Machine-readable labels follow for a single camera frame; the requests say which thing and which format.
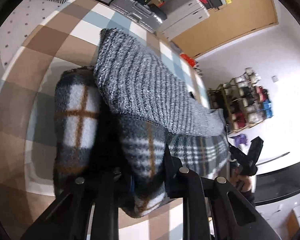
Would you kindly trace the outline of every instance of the shoe rack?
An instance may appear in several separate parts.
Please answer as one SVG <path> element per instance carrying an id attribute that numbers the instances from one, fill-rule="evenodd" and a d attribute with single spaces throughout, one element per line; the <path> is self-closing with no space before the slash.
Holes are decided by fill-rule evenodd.
<path id="1" fill-rule="evenodd" d="M 261 78 L 251 68 L 240 77 L 208 90 L 211 109 L 222 108 L 228 133 L 238 133 L 271 118 L 268 91 L 258 86 Z"/>

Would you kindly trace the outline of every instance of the tiled floor with black dots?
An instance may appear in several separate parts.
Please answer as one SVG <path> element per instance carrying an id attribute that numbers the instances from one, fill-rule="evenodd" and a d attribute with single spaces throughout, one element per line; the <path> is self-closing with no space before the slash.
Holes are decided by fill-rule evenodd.
<path id="1" fill-rule="evenodd" d="M 5 69 L 27 36 L 60 4 L 23 0 L 0 27 L 0 57 Z"/>

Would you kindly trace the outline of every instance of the hand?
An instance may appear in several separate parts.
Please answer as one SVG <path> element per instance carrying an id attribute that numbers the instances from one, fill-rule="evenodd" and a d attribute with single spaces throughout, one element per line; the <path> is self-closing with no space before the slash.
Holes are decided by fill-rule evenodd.
<path id="1" fill-rule="evenodd" d="M 246 176 L 246 175 L 240 175 L 239 174 L 239 169 L 236 168 L 234 170 L 234 173 L 233 175 L 230 177 L 230 182 L 233 186 L 237 186 L 237 183 L 238 181 L 243 181 L 244 182 L 244 185 L 241 189 L 242 192 L 247 192 L 249 190 L 251 190 L 252 188 L 252 180 L 249 176 Z"/>

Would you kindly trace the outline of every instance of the wooden panel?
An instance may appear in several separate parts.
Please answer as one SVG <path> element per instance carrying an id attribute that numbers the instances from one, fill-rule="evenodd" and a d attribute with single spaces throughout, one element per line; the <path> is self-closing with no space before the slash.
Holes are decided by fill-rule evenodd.
<path id="1" fill-rule="evenodd" d="M 209 13 L 208 19 L 172 40 L 190 57 L 278 23 L 273 0 L 232 0 Z"/>

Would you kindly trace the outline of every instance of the purple object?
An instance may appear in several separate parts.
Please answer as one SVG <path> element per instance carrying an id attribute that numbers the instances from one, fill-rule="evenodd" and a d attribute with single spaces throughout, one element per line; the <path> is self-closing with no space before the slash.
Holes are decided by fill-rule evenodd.
<path id="1" fill-rule="evenodd" d="M 248 144 L 248 137 L 246 134 L 239 134 L 239 135 L 236 135 L 236 136 L 233 136 L 231 137 L 231 139 L 234 139 L 235 141 L 235 146 L 238 147 L 240 144 L 244 144 L 245 146 L 247 146 Z"/>

